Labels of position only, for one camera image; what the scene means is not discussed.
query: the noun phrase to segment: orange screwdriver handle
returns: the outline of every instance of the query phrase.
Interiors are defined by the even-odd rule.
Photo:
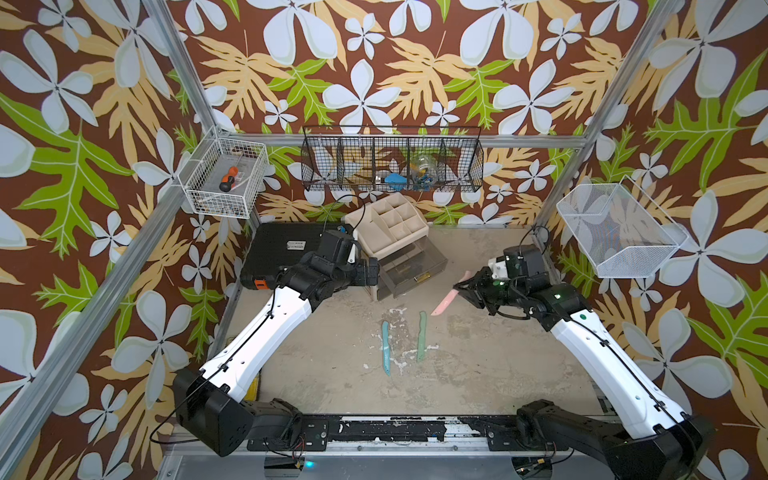
[[[235,184],[235,177],[237,177],[237,167],[230,167],[230,171],[228,171],[227,174],[224,175],[224,178],[221,179],[219,190],[223,192],[232,190],[232,187]]]

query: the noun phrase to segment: floral wallpaper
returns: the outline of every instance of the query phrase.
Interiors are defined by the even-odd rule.
[[[138,0],[0,0],[0,422],[199,138]],[[15,478],[156,475],[150,432],[174,372],[206,355],[245,233],[178,212]]]
[[[674,258],[648,278],[598,279],[549,223],[565,281],[669,397],[713,421],[697,473],[713,480],[768,475],[766,17],[763,0],[686,2],[575,180],[632,177],[651,214],[670,223],[648,198],[687,229]]]
[[[467,127],[483,134],[581,134],[648,11],[648,3],[635,0],[168,5],[219,125],[281,134],[304,125],[346,134],[414,126],[451,134],[466,134]],[[258,200],[263,216],[322,221],[329,210],[338,218],[359,207],[351,197],[333,206],[349,191],[305,192],[294,164],[300,150],[273,151]],[[480,192],[412,198],[437,224],[527,224],[568,155],[486,149]]]

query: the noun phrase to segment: label sticker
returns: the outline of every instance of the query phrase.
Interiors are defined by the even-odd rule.
[[[306,242],[299,240],[291,240],[288,242],[288,250],[304,250]]]

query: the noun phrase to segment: white mesh basket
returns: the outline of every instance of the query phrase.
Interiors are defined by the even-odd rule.
[[[640,201],[623,185],[626,182]],[[641,201],[669,223],[662,227]],[[685,229],[628,177],[620,184],[577,185],[558,202],[558,212],[599,278],[648,277],[687,237]]]
[[[248,218],[256,195],[263,188],[266,146],[252,141],[218,138],[204,151],[194,172],[184,185],[184,193],[196,214]],[[232,190],[219,189],[231,167],[238,173]]]

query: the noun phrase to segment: metal frame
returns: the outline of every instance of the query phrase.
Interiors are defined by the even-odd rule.
[[[304,136],[301,134],[233,134],[220,132],[221,137],[236,137],[241,140],[257,141],[267,147],[301,147]],[[323,134],[325,137],[342,134]],[[387,134],[366,135],[367,137],[391,137]],[[443,135],[422,135],[420,137],[443,137]],[[583,148],[587,145],[581,135],[481,135],[482,146],[490,148]]]
[[[664,27],[669,22],[669,17],[674,13],[678,0],[659,0],[654,6],[648,19],[643,23],[643,27],[634,39],[632,46],[621,62],[614,80],[608,86],[608,90],[603,96],[598,109],[595,111],[587,130],[584,133],[584,146],[582,149],[571,154],[571,158],[565,164],[558,181],[552,186],[545,202],[541,205],[541,210],[536,217],[535,225],[546,225],[554,213],[555,205],[563,198],[568,185],[573,180],[573,176],[578,172],[578,168],[587,160],[592,153],[595,143],[598,141],[598,135],[603,131],[605,122],[611,110],[619,103],[622,95],[634,79],[637,70],[643,64],[643,61],[650,54],[655,41],[658,39]]]
[[[114,318],[150,254],[176,217],[184,193],[172,188],[128,245],[107,279],[61,339],[35,381],[4,412],[0,429],[0,478],[10,478],[59,397],[69,386],[96,340]]]
[[[144,0],[144,7],[155,18],[160,34],[168,46],[169,58],[179,74],[179,79],[190,97],[192,108],[197,112],[203,130],[213,137],[236,135],[244,140],[254,140],[268,146],[300,146],[301,135],[285,134],[228,134],[222,132],[214,119],[212,108],[205,97],[205,90],[197,71],[177,35],[174,20],[165,0]],[[632,44],[627,57],[603,97],[593,121],[584,136],[567,135],[486,135],[485,147],[574,148],[565,169],[553,186],[542,206],[536,224],[546,224],[555,204],[563,197],[574,172],[587,160],[610,109],[619,101],[635,71],[647,56],[650,48],[663,31],[677,0],[659,0]],[[0,431],[0,479],[13,475],[18,462],[27,452],[32,440],[50,415],[55,403],[64,393],[73,375],[90,353],[103,329],[114,316],[120,301],[125,297],[141,268],[147,261],[167,226],[175,218],[184,198],[181,188],[172,189],[155,207],[154,212],[139,230],[136,238],[115,265],[107,279],[85,307],[80,319],[62,339],[61,346],[52,354],[46,367],[35,381],[22,390],[13,405],[6,409],[3,428]]]
[[[197,70],[192,63],[189,51],[179,38],[176,31],[176,24],[170,15],[170,10],[166,0],[143,0],[142,3],[147,9],[149,16],[157,22],[158,33],[162,35],[165,44],[168,47],[168,57],[174,65],[179,75],[181,86],[189,95],[192,109],[197,113],[200,122],[203,125],[203,131],[212,131],[216,136],[218,124],[214,119],[213,108],[208,104],[205,97],[205,89],[200,77],[197,76]]]

